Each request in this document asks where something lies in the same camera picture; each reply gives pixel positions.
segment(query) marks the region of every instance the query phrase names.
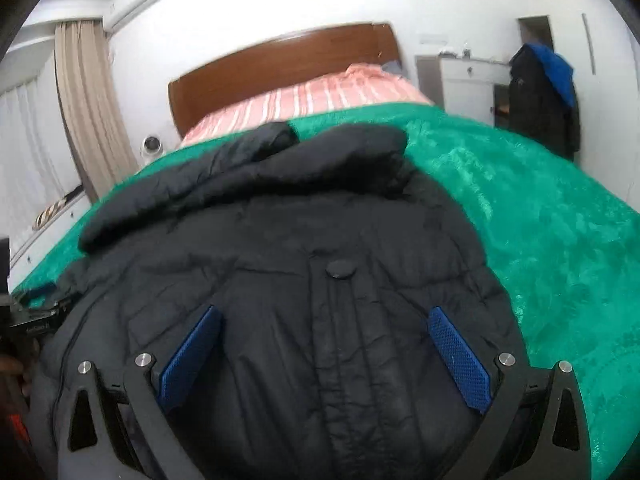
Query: curtain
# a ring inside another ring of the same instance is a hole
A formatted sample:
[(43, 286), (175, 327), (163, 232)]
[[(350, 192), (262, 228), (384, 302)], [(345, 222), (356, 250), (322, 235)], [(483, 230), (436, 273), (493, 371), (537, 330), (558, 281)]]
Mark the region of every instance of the curtain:
[(31, 236), (36, 216), (65, 195), (39, 103), (37, 80), (0, 95), (0, 234), (9, 236), (11, 254)]
[(73, 149), (102, 197), (138, 164), (116, 101), (101, 22), (58, 24), (56, 76)]

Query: finger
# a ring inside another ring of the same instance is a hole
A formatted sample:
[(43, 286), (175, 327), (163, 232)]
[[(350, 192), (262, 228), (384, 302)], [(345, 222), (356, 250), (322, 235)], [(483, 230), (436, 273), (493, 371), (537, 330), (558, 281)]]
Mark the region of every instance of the finger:
[(0, 373), (9, 375), (20, 375), (24, 370), (24, 366), (18, 359), (11, 356), (0, 354)]

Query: green blanket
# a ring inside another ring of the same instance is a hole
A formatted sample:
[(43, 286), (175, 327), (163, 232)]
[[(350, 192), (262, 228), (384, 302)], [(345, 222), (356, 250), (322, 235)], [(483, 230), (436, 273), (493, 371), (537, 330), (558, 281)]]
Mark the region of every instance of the green blanket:
[[(536, 143), (437, 108), (376, 105), (290, 124), (306, 139), (354, 122), (405, 130), (406, 154), (464, 206), (489, 266), (511, 295), (531, 363), (574, 364), (591, 434), (593, 479), (605, 479), (640, 430), (640, 216)], [(220, 142), (171, 153), (127, 182)], [(78, 235), (98, 207), (20, 288), (56, 280), (82, 257)]]

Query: nightstand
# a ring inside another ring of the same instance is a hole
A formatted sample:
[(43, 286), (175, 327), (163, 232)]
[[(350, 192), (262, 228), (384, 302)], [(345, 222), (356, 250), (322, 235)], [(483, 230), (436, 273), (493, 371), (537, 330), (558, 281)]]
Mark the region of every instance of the nightstand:
[(448, 114), (496, 126), (494, 87), (511, 82), (508, 64), (440, 56), (416, 56), (415, 64), (420, 91), (436, 105)]

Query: beige curtain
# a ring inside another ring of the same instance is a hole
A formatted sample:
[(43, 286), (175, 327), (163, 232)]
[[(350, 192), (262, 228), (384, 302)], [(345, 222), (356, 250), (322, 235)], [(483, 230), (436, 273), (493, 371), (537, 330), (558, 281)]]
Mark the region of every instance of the beige curtain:
[(138, 164), (118, 108), (101, 22), (58, 24), (56, 78), (73, 147), (102, 197)]

